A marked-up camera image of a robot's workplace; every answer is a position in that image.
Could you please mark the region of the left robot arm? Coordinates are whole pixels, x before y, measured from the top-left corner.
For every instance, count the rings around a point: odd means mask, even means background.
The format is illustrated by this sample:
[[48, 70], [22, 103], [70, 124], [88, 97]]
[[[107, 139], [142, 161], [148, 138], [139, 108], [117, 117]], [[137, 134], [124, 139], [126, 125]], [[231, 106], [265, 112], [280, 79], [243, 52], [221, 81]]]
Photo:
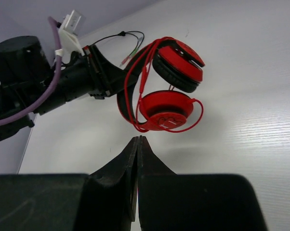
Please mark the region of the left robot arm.
[[[0, 43], [0, 120], [33, 104], [50, 86], [51, 67], [35, 36], [19, 36]], [[95, 45], [73, 51], [52, 94], [34, 110], [43, 115], [85, 94], [96, 99], [124, 89], [127, 70], [109, 62]]]

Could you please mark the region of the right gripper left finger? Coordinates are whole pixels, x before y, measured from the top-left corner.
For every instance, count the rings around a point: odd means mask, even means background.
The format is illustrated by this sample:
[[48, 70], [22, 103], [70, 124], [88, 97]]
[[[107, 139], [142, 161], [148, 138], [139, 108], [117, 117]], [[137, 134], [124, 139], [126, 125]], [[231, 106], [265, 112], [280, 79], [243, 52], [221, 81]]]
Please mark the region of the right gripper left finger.
[[0, 175], [0, 231], [129, 231], [138, 138], [92, 174]]

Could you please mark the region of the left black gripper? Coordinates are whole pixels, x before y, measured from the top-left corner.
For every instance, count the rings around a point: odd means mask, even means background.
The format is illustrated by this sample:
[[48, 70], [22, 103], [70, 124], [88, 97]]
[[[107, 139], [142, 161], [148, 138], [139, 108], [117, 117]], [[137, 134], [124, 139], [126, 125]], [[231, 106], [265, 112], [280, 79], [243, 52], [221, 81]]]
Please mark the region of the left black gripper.
[[43, 115], [86, 94], [103, 100], [124, 89], [126, 69], [113, 65], [94, 44], [83, 51], [84, 56], [61, 71], [55, 90], [34, 113]]

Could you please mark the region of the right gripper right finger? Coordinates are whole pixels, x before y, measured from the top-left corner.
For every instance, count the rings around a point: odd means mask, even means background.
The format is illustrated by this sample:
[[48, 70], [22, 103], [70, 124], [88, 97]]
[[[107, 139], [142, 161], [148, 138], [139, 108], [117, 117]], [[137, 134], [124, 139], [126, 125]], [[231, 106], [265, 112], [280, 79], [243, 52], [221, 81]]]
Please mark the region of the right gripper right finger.
[[144, 231], [265, 231], [251, 183], [238, 174], [179, 175], [138, 145], [138, 208]]

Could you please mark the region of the red black headphones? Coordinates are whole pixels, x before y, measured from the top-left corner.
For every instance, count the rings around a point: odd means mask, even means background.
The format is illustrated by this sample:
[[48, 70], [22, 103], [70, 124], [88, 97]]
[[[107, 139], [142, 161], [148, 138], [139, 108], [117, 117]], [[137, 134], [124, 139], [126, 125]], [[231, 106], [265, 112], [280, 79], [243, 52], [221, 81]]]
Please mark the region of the red black headphones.
[[[204, 62], [185, 43], [172, 38], [156, 39], [128, 62], [124, 89], [117, 94], [118, 109], [122, 117], [142, 133], [166, 131], [180, 133], [195, 127], [197, 121], [180, 130], [192, 114], [194, 104], [202, 102], [187, 94], [196, 90], [203, 81]], [[169, 83], [168, 90], [143, 95], [150, 69]]]

